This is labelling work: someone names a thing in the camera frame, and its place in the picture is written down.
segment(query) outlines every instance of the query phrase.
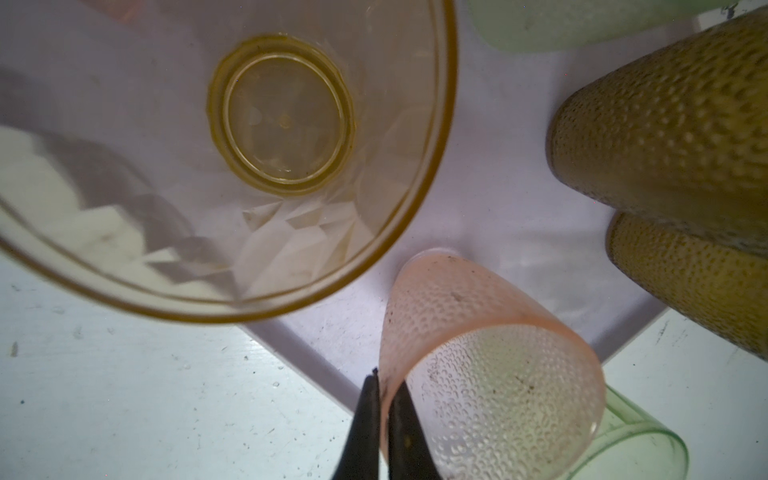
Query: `white plastic tray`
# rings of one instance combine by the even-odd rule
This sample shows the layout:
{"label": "white plastic tray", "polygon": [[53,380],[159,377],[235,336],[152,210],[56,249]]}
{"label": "white plastic tray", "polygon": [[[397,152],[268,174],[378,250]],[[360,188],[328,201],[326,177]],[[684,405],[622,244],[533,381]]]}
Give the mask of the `white plastic tray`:
{"label": "white plastic tray", "polygon": [[511,55],[475,32],[458,8],[459,83],[449,145],[409,228],[368,272],[290,315],[244,326],[264,345],[353,409],[377,365],[389,289],[401,265],[449,247],[538,300],[606,359],[664,305],[605,255],[613,210],[550,173],[548,123],[568,95],[642,55],[698,30],[681,19],[599,45]]}

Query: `green textured cup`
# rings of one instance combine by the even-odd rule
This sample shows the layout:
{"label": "green textured cup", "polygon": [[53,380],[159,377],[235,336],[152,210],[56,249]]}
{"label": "green textured cup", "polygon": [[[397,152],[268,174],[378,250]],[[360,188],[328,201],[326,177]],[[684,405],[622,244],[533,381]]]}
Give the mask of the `green textured cup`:
{"label": "green textured cup", "polygon": [[611,387],[587,451],[558,480],[684,480],[688,449],[676,433]]}

